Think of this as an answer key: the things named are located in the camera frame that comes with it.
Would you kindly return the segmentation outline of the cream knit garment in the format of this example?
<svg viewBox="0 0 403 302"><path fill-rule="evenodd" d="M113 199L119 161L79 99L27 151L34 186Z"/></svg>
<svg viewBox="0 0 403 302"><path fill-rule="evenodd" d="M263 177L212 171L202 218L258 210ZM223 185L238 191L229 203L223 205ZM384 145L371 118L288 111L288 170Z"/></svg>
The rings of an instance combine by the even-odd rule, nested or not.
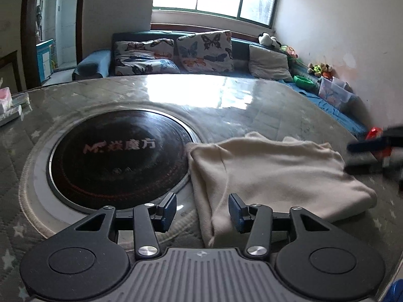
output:
<svg viewBox="0 0 403 302"><path fill-rule="evenodd" d="M330 222L376 206L376 192L344 172L344 160L326 143L286 136L270 140L258 132L218 143L186 146L201 237L206 247L244 247L234 229L230 194L245 204L286 213L302 207Z"/></svg>

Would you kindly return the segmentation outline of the red plastic stool far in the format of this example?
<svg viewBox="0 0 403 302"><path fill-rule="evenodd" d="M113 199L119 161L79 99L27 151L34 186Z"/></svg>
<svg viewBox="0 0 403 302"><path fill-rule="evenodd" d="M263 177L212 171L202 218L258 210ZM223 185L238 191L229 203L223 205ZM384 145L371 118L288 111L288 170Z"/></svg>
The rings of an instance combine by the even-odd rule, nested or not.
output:
<svg viewBox="0 0 403 302"><path fill-rule="evenodd" d="M380 138L383 134L383 129L379 127L373 127L369 130L369 132L365 136L366 141L373 141L378 138ZM388 158L392 154L392 148L391 147L385 147L382 146L381 143L376 143L374 146L372 146L371 149L371 154L377 159L381 160L383 158Z"/></svg>

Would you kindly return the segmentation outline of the clear plastic storage box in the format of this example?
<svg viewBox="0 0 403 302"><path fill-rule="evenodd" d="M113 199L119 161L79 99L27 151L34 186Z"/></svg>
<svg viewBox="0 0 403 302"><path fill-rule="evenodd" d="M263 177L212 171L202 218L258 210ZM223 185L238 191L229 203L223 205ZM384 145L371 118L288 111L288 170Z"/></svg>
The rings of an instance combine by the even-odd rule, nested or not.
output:
<svg viewBox="0 0 403 302"><path fill-rule="evenodd" d="M325 77L320 78L320 88L318 95L334 108L342 112L347 112L352 103L357 100L357 95L340 86L334 81Z"/></svg>

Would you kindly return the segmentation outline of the colourful toy pile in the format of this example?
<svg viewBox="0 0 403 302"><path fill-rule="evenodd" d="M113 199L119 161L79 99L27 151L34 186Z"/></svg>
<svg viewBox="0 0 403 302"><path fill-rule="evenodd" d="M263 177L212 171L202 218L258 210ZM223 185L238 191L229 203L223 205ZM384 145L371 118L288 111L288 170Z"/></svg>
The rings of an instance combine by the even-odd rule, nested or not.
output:
<svg viewBox="0 0 403 302"><path fill-rule="evenodd" d="M309 63L307 66L307 73L312 74L318 78L324 77L328 80L331 80L333 78L332 72L333 72L333 67L326 63L319 63L319 64L315 64L315 65L312 63Z"/></svg>

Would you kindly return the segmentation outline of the green round bowl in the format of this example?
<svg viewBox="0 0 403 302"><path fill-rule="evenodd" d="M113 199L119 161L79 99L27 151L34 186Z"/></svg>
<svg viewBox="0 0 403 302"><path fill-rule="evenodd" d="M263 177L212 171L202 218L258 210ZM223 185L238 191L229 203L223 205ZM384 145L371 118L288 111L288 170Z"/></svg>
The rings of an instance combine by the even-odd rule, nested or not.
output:
<svg viewBox="0 0 403 302"><path fill-rule="evenodd" d="M316 88L316 84L314 83L314 81L307 79L305 77L294 75L293 80L295 85L300 89L310 91Z"/></svg>

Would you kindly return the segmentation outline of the black induction cooktop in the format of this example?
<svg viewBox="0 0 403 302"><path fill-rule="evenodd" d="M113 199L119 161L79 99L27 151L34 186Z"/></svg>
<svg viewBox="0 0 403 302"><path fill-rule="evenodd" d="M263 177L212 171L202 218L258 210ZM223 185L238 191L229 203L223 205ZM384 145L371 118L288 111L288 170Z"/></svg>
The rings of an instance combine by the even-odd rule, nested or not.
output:
<svg viewBox="0 0 403 302"><path fill-rule="evenodd" d="M89 213L152 202L188 177L191 131L152 110L114 110L73 125L55 144L47 177L69 207Z"/></svg>

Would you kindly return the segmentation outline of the grey plain cushion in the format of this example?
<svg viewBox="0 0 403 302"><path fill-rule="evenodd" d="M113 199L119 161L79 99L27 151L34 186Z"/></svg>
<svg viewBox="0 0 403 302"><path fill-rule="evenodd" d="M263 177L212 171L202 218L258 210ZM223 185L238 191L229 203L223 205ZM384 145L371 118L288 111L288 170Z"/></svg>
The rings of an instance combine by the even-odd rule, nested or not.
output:
<svg viewBox="0 0 403 302"><path fill-rule="evenodd" d="M266 48L249 46L249 72L259 79L292 82L288 57Z"/></svg>

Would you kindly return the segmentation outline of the white plush toy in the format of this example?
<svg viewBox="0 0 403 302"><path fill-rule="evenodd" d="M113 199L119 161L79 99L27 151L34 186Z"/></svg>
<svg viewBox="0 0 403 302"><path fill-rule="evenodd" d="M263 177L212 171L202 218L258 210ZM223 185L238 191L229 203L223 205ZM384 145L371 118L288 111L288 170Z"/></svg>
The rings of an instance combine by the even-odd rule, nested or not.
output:
<svg viewBox="0 0 403 302"><path fill-rule="evenodd" d="M276 37L275 36L270 36L268 33L260 34L259 37L258 37L258 41L259 41L260 45L265 46L267 48L269 48L269 47L276 48L276 49L281 48L281 44L276 39Z"/></svg>

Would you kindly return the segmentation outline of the tissue pack on table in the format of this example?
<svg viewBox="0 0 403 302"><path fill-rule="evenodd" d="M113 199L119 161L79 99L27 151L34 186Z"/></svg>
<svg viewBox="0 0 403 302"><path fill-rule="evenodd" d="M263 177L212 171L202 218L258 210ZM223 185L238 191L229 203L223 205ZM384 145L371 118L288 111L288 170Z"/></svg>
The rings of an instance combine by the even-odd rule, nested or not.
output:
<svg viewBox="0 0 403 302"><path fill-rule="evenodd" d="M0 88L0 114L7 112L12 105L12 96L9 87Z"/></svg>

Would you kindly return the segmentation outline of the blue sectional sofa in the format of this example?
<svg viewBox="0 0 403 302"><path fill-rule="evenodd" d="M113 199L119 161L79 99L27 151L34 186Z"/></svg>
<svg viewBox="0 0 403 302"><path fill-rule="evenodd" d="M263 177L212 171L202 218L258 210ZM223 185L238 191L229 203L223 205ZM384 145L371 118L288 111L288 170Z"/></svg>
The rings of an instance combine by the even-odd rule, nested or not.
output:
<svg viewBox="0 0 403 302"><path fill-rule="evenodd" d="M302 85L301 77L285 53L234 38L229 30L115 33L111 48L86 56L72 78L79 81L179 73L277 81L304 95L354 136L367 132L366 126L349 114L348 108L356 96L350 91L342 93L347 88L345 83L330 84L328 91L322 90L320 81Z"/></svg>

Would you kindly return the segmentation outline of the butterfly pillow upright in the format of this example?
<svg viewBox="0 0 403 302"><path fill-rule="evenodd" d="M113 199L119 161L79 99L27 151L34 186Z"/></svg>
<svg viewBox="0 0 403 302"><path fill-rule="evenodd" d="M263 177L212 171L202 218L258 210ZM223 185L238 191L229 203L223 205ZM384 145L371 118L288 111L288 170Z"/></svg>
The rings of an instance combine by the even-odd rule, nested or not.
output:
<svg viewBox="0 0 403 302"><path fill-rule="evenodd" d="M234 71L231 31L184 35L176 40L182 66L191 73Z"/></svg>

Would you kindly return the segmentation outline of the butterfly pillow lying flat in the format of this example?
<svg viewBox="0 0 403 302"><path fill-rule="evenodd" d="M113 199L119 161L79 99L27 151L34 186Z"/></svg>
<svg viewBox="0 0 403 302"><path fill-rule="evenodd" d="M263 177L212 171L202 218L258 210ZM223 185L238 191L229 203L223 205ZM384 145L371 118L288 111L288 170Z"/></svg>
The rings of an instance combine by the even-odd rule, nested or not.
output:
<svg viewBox="0 0 403 302"><path fill-rule="evenodd" d="M172 39L118 41L113 45L113 53L116 76L180 73L174 62Z"/></svg>

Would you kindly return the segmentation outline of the blue cabinet behind doorway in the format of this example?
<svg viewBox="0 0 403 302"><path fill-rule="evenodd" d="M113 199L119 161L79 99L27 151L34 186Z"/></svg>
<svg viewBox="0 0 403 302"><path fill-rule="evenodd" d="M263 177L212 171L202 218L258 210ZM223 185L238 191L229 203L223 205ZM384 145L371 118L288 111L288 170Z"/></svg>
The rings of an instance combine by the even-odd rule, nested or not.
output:
<svg viewBox="0 0 403 302"><path fill-rule="evenodd" d="M47 41L40 42L36 44L36 55L38 61L38 72L40 76L40 82L48 80L52 74L52 53L51 48L53 46L54 40L50 39Z"/></svg>

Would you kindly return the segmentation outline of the dark framed doorway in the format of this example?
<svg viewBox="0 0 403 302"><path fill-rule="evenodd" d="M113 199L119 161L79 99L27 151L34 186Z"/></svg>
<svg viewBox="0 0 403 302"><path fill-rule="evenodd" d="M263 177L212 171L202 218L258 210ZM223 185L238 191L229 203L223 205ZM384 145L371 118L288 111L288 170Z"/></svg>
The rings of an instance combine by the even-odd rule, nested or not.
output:
<svg viewBox="0 0 403 302"><path fill-rule="evenodd" d="M27 89L72 80L82 53L83 0L22 0L20 43ZM40 82L36 44L53 39L52 74Z"/></svg>

